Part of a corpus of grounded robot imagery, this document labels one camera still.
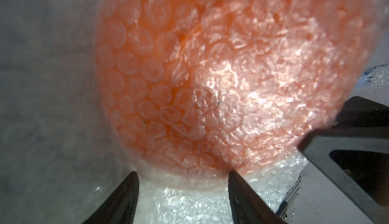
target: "black plastic bracket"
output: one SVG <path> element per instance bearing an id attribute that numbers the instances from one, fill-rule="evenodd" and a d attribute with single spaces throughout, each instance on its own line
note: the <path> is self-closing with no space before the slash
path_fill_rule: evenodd
<path id="1" fill-rule="evenodd" d="M 138 173 L 132 172 L 84 224 L 132 224 L 138 195 Z"/>
<path id="2" fill-rule="evenodd" d="M 351 98 L 332 129 L 309 133 L 299 150 L 372 221 L 389 211 L 389 107 Z"/>
<path id="3" fill-rule="evenodd" d="M 235 224 L 285 224 L 235 171 L 228 176 L 228 196 Z"/>

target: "wrapped package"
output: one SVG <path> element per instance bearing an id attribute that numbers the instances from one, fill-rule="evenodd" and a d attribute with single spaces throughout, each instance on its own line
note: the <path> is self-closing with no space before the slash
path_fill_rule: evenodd
<path id="1" fill-rule="evenodd" d="M 229 223 L 226 176 L 276 210 L 331 127 L 384 0 L 102 0 L 95 46 L 118 160 L 143 177 L 137 223 Z"/>

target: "plastic bag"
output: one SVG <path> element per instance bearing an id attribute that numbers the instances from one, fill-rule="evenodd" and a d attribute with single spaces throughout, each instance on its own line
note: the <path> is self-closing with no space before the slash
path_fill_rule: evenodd
<path id="1" fill-rule="evenodd" d="M 253 187 L 275 209 L 306 162 L 296 144 L 333 124 L 388 12 L 384 0 L 103 0 L 103 110 L 121 162 L 153 182 L 150 222 L 226 212 L 231 169 L 262 176 Z"/>

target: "bubble wrap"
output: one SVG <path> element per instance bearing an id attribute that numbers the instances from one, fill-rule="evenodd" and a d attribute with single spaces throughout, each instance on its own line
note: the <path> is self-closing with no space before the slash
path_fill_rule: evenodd
<path id="1" fill-rule="evenodd" d="M 102 107 L 147 181 L 135 221 L 231 222 L 231 169 L 276 210 L 294 146 L 333 123 L 382 32 L 380 1 L 102 0 Z"/>
<path id="2" fill-rule="evenodd" d="M 211 191 L 169 188 L 190 185 L 163 180 L 147 161 L 130 166 L 111 143 L 93 71 L 98 3 L 0 0 L 2 221 L 82 223 L 136 167 L 136 223 L 231 223 L 225 182 L 208 179 Z M 273 210 L 306 163 L 295 153 L 245 176 Z"/>

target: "orange bubble wrap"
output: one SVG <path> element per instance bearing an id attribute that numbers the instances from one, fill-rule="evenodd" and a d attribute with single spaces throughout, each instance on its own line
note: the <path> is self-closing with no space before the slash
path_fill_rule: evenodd
<path id="1" fill-rule="evenodd" d="M 124 149 L 165 171 L 258 170 L 333 123 L 377 39 L 379 5 L 104 0 L 104 111 Z"/>

